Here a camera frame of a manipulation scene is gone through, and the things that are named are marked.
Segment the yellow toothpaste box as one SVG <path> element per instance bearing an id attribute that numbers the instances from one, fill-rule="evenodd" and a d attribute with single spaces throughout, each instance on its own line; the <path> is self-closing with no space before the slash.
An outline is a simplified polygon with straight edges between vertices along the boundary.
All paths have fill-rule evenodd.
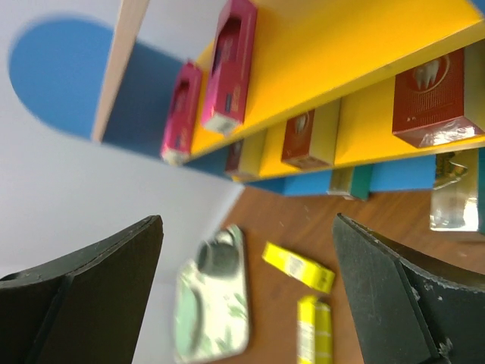
<path id="1" fill-rule="evenodd" d="M 306 296 L 297 306 L 297 363 L 333 363 L 331 308 L 316 296 Z"/>
<path id="2" fill-rule="evenodd" d="M 316 291 L 329 294 L 335 273 L 310 259 L 271 242 L 266 242 L 262 258 L 284 274 Z"/>

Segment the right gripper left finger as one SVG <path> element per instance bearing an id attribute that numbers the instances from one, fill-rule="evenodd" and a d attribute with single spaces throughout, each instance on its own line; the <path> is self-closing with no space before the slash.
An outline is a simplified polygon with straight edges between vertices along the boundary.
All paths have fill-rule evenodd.
<path id="1" fill-rule="evenodd" d="M 162 247 L 152 215 L 1 279 L 3 363 L 131 363 Z"/>

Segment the red 3D toothpaste box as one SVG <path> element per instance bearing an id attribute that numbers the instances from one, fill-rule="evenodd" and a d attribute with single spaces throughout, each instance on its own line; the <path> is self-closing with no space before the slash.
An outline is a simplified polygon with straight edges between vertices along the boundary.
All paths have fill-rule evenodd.
<path id="1" fill-rule="evenodd" d="M 334 162 L 337 119 L 313 109 L 291 118 L 281 152 L 281 162 L 301 170 L 331 166 Z"/>
<path id="2" fill-rule="evenodd" d="M 484 135 L 484 41 L 396 75 L 393 135 L 426 148 Z"/>

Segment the dark red toothpaste box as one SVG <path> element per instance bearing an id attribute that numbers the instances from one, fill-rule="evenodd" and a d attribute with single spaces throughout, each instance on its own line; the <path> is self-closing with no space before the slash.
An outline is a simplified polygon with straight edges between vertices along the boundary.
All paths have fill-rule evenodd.
<path id="1" fill-rule="evenodd" d="M 231 177 L 240 177 L 239 162 L 241 158 L 244 140 L 238 140 L 229 147 L 225 173 Z"/>

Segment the small pink toothpaste box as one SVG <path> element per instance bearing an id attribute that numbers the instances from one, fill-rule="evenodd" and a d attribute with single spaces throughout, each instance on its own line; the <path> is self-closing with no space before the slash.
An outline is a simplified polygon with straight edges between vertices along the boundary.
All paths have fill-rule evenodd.
<path id="1" fill-rule="evenodd" d="M 208 131 L 228 136 L 244 123 L 257 15 L 244 0 L 220 12 L 201 116 Z"/>

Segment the teal green tea toothpaste box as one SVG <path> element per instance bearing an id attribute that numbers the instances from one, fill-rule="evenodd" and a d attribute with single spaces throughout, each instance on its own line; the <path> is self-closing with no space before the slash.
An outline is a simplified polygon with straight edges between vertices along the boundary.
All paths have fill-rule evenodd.
<path id="1" fill-rule="evenodd" d="M 436 155 L 430 229 L 484 234 L 484 149 Z"/>

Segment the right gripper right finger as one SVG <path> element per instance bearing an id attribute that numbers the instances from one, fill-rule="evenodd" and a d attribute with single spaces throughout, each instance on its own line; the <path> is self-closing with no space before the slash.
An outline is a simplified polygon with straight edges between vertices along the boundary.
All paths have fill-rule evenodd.
<path id="1" fill-rule="evenodd" d="M 333 245 L 366 363 L 482 363 L 484 276 L 338 214 Z"/>

